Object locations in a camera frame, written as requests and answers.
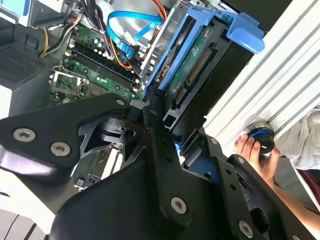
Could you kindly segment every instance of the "white surface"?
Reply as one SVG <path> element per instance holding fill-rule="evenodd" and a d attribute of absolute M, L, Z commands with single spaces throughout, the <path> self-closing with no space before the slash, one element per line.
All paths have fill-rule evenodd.
<path fill-rule="evenodd" d="M 0 119 L 7 118 L 9 116 L 11 97 L 12 91 L 0 85 Z"/>
<path fill-rule="evenodd" d="M 293 0 L 207 115 L 205 131 L 225 155 L 248 124 L 269 122 L 278 138 L 320 102 L 319 12 L 317 0 Z"/>
<path fill-rule="evenodd" d="M 9 227 L 13 220 L 16 218 L 16 214 L 0 209 L 0 239 L 3 240 L 7 234 Z M 31 228 L 33 221 L 27 217 L 19 216 L 6 238 L 6 240 L 23 240 Z M 45 233 L 37 226 L 29 240 L 43 240 Z"/>
<path fill-rule="evenodd" d="M 13 173 L 0 169 L 0 209 L 32 219 L 49 234 L 56 213 L 63 203 L 77 193 L 73 179 L 66 185 L 41 185 L 22 181 Z"/>

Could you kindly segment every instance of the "finger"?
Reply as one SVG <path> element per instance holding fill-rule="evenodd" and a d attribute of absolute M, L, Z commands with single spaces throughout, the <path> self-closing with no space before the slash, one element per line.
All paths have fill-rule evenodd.
<path fill-rule="evenodd" d="M 270 152 L 270 156 L 268 159 L 267 164 L 271 170 L 275 170 L 277 168 L 278 162 L 280 157 L 279 149 L 275 148 Z"/>
<path fill-rule="evenodd" d="M 248 135 L 244 134 L 235 144 L 234 144 L 234 148 L 233 148 L 233 152 L 235 154 L 242 154 L 242 151 L 244 149 L 244 146 L 247 142 L 248 139 Z"/>
<path fill-rule="evenodd" d="M 260 153 L 260 142 L 256 141 L 253 145 L 253 148 L 251 150 L 249 162 L 257 165 L 259 164 L 259 153 Z"/>
<path fill-rule="evenodd" d="M 251 149 L 254 146 L 255 139 L 253 137 L 249 137 L 249 139 L 244 144 L 243 150 L 242 150 L 242 157 L 244 157 L 247 161 L 250 159 Z"/>

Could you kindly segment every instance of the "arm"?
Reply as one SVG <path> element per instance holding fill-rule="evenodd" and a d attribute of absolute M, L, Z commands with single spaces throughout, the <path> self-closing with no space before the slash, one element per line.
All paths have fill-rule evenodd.
<path fill-rule="evenodd" d="M 274 149 L 267 160 L 259 163 L 260 143 L 255 142 L 254 138 L 243 135 L 234 145 L 234 153 L 243 156 L 265 180 L 270 188 L 284 202 L 284 204 L 293 212 L 299 221 L 308 229 L 308 231 L 318 240 L 320 240 L 320 215 L 308 210 L 303 204 L 297 201 L 292 195 L 276 186 L 273 177 L 276 173 L 280 152 Z"/>

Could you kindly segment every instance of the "blue plastic tab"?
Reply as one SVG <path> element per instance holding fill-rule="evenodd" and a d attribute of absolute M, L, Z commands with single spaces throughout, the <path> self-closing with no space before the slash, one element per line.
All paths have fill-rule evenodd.
<path fill-rule="evenodd" d="M 254 54 L 260 53 L 265 48 L 262 40 L 264 32 L 258 28 L 259 22 L 248 14 L 224 12 L 220 18 L 231 24 L 226 34 L 230 40 Z"/>
<path fill-rule="evenodd" d="M 19 16 L 27 16 L 30 0 L 0 0 L 0 4 Z"/>

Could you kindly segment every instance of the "black bracket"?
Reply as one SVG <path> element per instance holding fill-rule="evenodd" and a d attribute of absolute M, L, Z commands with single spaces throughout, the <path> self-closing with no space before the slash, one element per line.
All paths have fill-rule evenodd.
<path fill-rule="evenodd" d="M 110 118 L 123 118 L 129 110 L 122 97 L 110 93 L 4 118 L 0 120 L 0 154 L 6 157 L 0 159 L 0 167 L 44 182 L 67 181 L 83 157 L 80 146 L 86 148 L 97 125 Z M 20 140 L 14 137 L 20 129 L 31 130 L 34 139 L 23 139 L 28 140 L 30 131 L 20 132 Z M 54 143 L 66 144 L 54 147 L 67 154 L 54 154 Z"/>

